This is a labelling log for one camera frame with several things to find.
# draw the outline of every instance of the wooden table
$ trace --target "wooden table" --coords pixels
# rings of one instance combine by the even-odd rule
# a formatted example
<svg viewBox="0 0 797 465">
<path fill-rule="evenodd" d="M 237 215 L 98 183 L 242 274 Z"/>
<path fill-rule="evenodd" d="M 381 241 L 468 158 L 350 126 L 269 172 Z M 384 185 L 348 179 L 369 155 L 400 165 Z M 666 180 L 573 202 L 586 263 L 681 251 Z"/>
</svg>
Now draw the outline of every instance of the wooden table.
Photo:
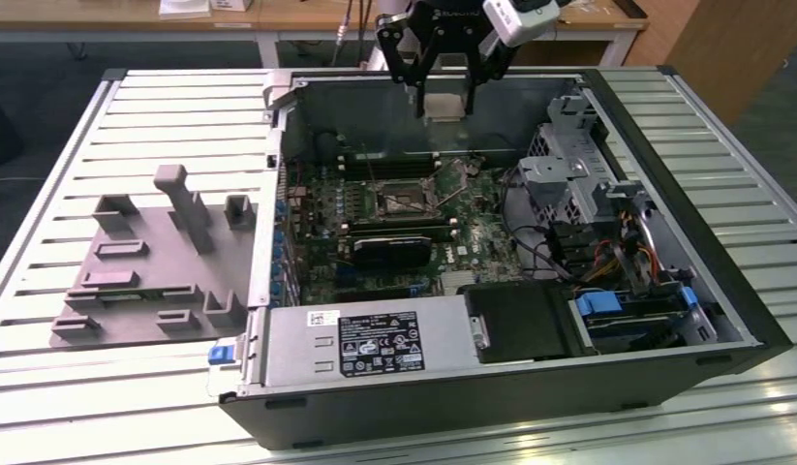
<svg viewBox="0 0 797 465">
<path fill-rule="evenodd" d="M 256 0 L 244 13 L 164 21 L 158 0 L 0 0 L 0 42 L 256 42 L 258 12 Z"/>
<path fill-rule="evenodd" d="M 278 67 L 281 41 L 334 41 L 346 0 L 254 0 L 245 13 L 212 12 L 189 20 L 158 19 L 158 0 L 0 0 L 0 42 L 208 42 L 258 45 L 266 68 Z M 377 16 L 372 6 L 369 28 Z M 541 41 L 606 42 L 601 64 L 616 66 L 648 22 L 630 19 L 612 0 L 566 7 Z M 357 37 L 357 2 L 346 40 Z M 365 35 L 372 40 L 370 31 Z"/>
<path fill-rule="evenodd" d="M 257 44 L 266 68 L 278 68 L 277 42 L 334 41 L 337 26 L 346 11 L 346 0 L 262 0 L 260 6 Z M 378 14 L 377 0 L 369 15 L 366 40 L 373 40 L 372 27 Z M 562 8 L 556 29 L 537 41 L 606 42 L 600 65 L 618 66 L 628 54 L 637 32 L 648 27 L 645 19 L 633 19 L 612 0 L 589 0 L 582 6 Z M 353 2 L 348 40 L 358 29 L 357 1 Z"/>
</svg>

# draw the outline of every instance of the robotic arm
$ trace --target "robotic arm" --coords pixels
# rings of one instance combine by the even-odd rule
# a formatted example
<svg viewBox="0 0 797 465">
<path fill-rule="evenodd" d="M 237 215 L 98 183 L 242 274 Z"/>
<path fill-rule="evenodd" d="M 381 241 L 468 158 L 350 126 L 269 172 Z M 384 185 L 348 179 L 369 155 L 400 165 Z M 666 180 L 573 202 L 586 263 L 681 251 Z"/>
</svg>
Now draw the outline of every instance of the robotic arm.
<svg viewBox="0 0 797 465">
<path fill-rule="evenodd" d="M 406 11 L 381 15 L 377 41 L 393 82 L 416 87 L 424 115 L 426 76 L 442 53 L 466 56 L 464 112 L 473 112 L 476 87 L 501 79 L 518 46 L 540 36 L 570 0 L 409 0 Z M 418 49 L 406 63 L 398 43 L 410 34 Z"/>
</svg>

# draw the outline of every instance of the wooden cabinet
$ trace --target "wooden cabinet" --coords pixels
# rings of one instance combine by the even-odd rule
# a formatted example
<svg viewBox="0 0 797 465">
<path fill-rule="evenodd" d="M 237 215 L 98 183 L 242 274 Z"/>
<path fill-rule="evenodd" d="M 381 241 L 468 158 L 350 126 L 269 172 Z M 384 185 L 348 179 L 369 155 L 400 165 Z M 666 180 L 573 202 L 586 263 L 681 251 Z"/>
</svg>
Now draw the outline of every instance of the wooden cabinet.
<svg viewBox="0 0 797 465">
<path fill-rule="evenodd" d="M 636 0 L 650 25 L 625 65 L 672 65 L 734 123 L 797 45 L 797 0 Z"/>
</svg>

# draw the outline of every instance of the black cable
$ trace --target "black cable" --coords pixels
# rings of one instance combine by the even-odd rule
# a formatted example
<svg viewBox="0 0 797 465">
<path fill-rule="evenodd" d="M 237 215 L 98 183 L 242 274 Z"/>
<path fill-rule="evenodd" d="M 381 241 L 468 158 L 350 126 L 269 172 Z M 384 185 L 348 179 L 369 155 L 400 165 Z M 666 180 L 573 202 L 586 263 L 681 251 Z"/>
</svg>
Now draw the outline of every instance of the black cable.
<svg viewBox="0 0 797 465">
<path fill-rule="evenodd" d="M 516 227 L 513 229 L 512 233 L 517 233 L 520 230 L 534 230 L 537 233 L 542 233 L 542 234 L 546 234 L 550 231 L 544 226 L 524 225 L 524 226 Z"/>
<path fill-rule="evenodd" d="M 504 210 L 505 210 L 505 206 L 506 206 L 506 195 L 510 190 L 509 182 L 510 182 L 510 178 L 513 177 L 513 172 L 514 172 L 514 168 L 510 168 L 502 178 L 504 179 L 504 182 L 502 182 L 504 189 L 501 191 L 501 226 L 504 227 L 504 231 L 513 238 L 513 240 L 516 241 L 518 246 L 522 249 L 525 249 L 532 254 L 533 257 L 537 257 L 538 259 L 541 259 L 541 261 L 544 263 L 546 263 L 550 266 L 550 268 L 553 268 L 553 271 L 556 271 L 556 273 L 560 275 L 560 277 L 565 281 L 573 282 L 576 284 L 582 284 L 586 286 L 588 283 L 585 283 L 578 278 L 576 278 L 572 274 L 569 274 L 569 271 L 566 271 L 566 269 L 560 264 L 557 264 L 556 261 L 553 261 L 553 259 L 550 259 L 550 257 L 548 257 L 541 252 L 538 252 L 536 249 L 529 247 L 529 245 L 526 245 L 522 242 L 522 240 L 516 237 L 516 235 L 513 234 L 513 231 L 510 230 L 510 225 L 506 222 L 506 215 L 505 215 Z"/>
</svg>

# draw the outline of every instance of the table leg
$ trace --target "table leg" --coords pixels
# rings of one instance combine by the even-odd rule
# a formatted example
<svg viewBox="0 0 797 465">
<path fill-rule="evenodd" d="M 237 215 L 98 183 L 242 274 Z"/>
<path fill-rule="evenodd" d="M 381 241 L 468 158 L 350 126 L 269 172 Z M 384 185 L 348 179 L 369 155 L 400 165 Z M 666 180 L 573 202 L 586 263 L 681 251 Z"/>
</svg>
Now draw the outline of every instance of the table leg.
<svg viewBox="0 0 797 465">
<path fill-rule="evenodd" d="M 602 55 L 602 61 L 600 66 L 621 66 L 630 51 L 633 40 L 636 39 L 637 31 L 620 31 L 616 33 L 616 37 L 608 44 L 605 54 Z"/>
<path fill-rule="evenodd" d="M 280 68 L 277 58 L 277 34 L 274 32 L 257 33 L 257 50 L 260 50 L 260 61 L 266 69 Z"/>
</svg>

